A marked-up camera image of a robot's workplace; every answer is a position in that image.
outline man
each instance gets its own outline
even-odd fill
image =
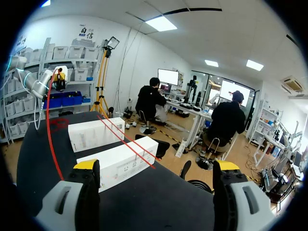
[[[158,92],[159,84],[159,78],[153,77],[150,79],[149,86],[144,86],[140,89],[136,111],[138,114],[139,111],[143,111],[146,120],[158,118],[164,123],[167,120],[167,115],[163,107],[167,101]]]
[[[229,148],[229,142],[235,132],[242,133],[245,130],[245,114],[240,109],[244,96],[238,90],[233,93],[232,102],[220,103],[212,114],[213,122],[207,133],[203,134],[204,143],[209,146],[214,138],[219,138],[217,152],[225,152]]]

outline white wall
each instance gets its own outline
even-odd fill
[[[307,114],[289,100],[283,90],[270,82],[263,81],[260,98],[269,101],[273,110],[283,111],[281,122],[291,134],[294,133],[296,121],[299,122],[297,132],[305,130]]]
[[[47,37],[51,37],[51,43],[55,43],[56,46],[70,46],[72,40],[80,32],[80,24],[95,28],[96,44],[101,44],[103,40],[109,39],[111,36],[120,40],[119,45],[112,51],[104,93],[108,105],[114,106],[129,27],[96,17],[66,15],[32,22],[25,26],[21,34],[26,35],[27,47],[33,49],[43,48]],[[130,49],[124,59],[120,79],[121,111],[127,106],[129,96],[133,100],[134,110],[140,88],[148,85],[150,78],[157,77],[158,68],[169,70],[176,68],[184,73],[184,78],[191,76],[191,66],[188,62],[146,35],[139,33],[135,37],[136,32],[136,30],[131,30],[128,39],[128,48],[130,47]]]

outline ceiling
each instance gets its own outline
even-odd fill
[[[165,17],[178,29],[164,32],[142,22],[187,8],[221,11],[168,14]],[[286,36],[292,34],[261,0],[51,0],[51,6],[40,8],[31,20],[61,14],[95,16],[139,29],[194,67],[276,85],[293,75],[308,89],[306,65]],[[219,67],[206,65],[205,59],[218,62]],[[246,67],[247,59],[264,68],[259,72]]]

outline blue storage bin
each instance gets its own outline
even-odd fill
[[[50,94],[49,108],[61,107],[63,93]],[[44,101],[44,109],[47,108],[47,99]]]
[[[82,104],[82,95],[80,91],[65,92],[62,98],[62,106],[71,106]]]

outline desk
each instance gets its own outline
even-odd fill
[[[97,115],[97,112],[86,112],[61,118],[75,124],[97,120]],[[122,144],[117,142],[74,153],[67,128],[53,129],[51,127],[54,150],[64,177],[71,172],[76,159]],[[156,169],[148,167],[100,193],[101,230],[213,230],[213,195],[184,181],[157,162],[154,166]],[[43,197],[59,180],[49,150],[46,122],[41,121],[38,132],[31,124],[17,165],[17,190],[31,215],[38,214]]]
[[[194,119],[194,122],[193,122],[193,125],[192,125],[192,128],[191,130],[189,131],[189,136],[187,138],[187,143],[186,143],[186,147],[189,147],[189,150],[191,150],[195,145],[196,143],[198,142],[198,140],[196,140],[196,135],[198,134],[199,130],[200,130],[200,127],[202,124],[204,124],[205,120],[208,120],[210,122],[212,122],[212,117],[210,115],[206,115],[202,112],[197,112],[197,111],[194,111],[193,109],[187,109],[185,107],[182,107],[180,106],[179,103],[172,103],[170,101],[167,101],[166,103],[167,107],[171,106],[171,107],[176,107],[184,112],[188,112],[189,114],[191,115],[194,115],[195,116],[195,119]],[[178,125],[175,125],[169,121],[166,122],[167,124],[179,129],[179,130],[182,130],[182,131],[187,131],[185,130],[184,128],[178,126]]]
[[[261,145],[262,145],[264,139],[266,139],[266,140],[268,141],[268,145],[266,145],[266,147],[265,147],[265,149],[264,149],[264,152],[263,152],[262,156],[257,160],[256,155],[257,155],[257,153],[258,153],[258,151],[259,151],[259,149],[260,149],[260,147],[261,147]],[[280,148],[280,149],[281,149],[281,152],[283,152],[283,150],[284,150],[284,145],[282,145],[281,143],[277,142],[277,141],[274,140],[272,137],[270,137],[270,136],[268,136],[268,135],[264,135],[264,139],[263,139],[262,142],[260,142],[260,144],[259,144],[257,150],[256,150],[255,153],[254,153],[254,161],[255,161],[256,167],[260,164],[261,160],[262,160],[263,157],[265,156],[266,151],[269,149],[270,144],[272,144],[272,145],[274,145],[274,146]]]

